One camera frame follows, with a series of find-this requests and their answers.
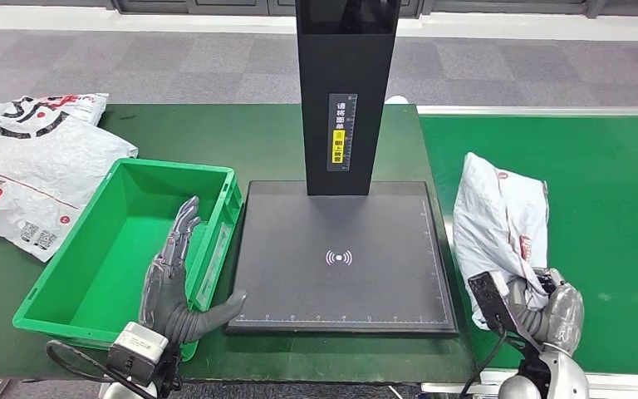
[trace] green bin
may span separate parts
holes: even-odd
[[[179,207],[199,197],[185,268],[189,306],[207,310],[243,198],[232,169],[118,160],[13,317],[13,325],[107,349],[138,319],[145,272]],[[197,343],[182,346],[189,360]]]

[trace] qr code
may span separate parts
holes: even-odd
[[[26,222],[26,225],[23,226],[23,228],[21,229],[21,239],[27,243],[30,243],[32,238],[35,237],[35,233],[37,233],[37,231],[40,228],[37,227],[35,224]]]
[[[47,230],[43,230],[40,232],[40,235],[37,236],[35,246],[37,246],[40,249],[48,249],[50,248],[50,245],[52,245],[52,243],[55,242],[56,239],[57,239],[56,235],[54,235],[53,233],[50,233]]]

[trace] black scanning platform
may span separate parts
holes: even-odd
[[[231,333],[456,333],[424,182],[307,195],[304,181],[248,187]]]

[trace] green table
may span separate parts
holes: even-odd
[[[574,357],[586,372],[638,374],[638,110],[424,111],[432,114],[420,110],[447,227],[469,151],[545,180],[549,263],[582,291],[586,305]],[[472,323],[469,330],[480,362],[495,336]],[[506,346],[490,366],[515,368],[518,361]]]
[[[141,158],[230,166],[243,191],[249,180],[304,177],[299,106],[113,105],[101,126],[137,145]],[[386,107],[373,177],[426,181],[436,206],[413,106]],[[444,227],[437,225],[439,244],[449,254]],[[215,303],[228,294],[237,245],[236,234]],[[43,267],[0,239],[0,377],[69,377],[45,356],[45,337],[11,325],[12,315]],[[453,281],[453,265],[448,263],[447,269]],[[463,307],[458,294],[454,306]],[[464,314],[457,314],[463,333],[443,340],[357,335],[230,337],[217,330],[202,340],[197,355],[181,372],[189,380],[464,382],[474,370],[474,360]]]

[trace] yellow label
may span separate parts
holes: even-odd
[[[343,163],[343,140],[345,137],[346,137],[346,131],[334,130],[333,140],[331,141],[332,164]]]

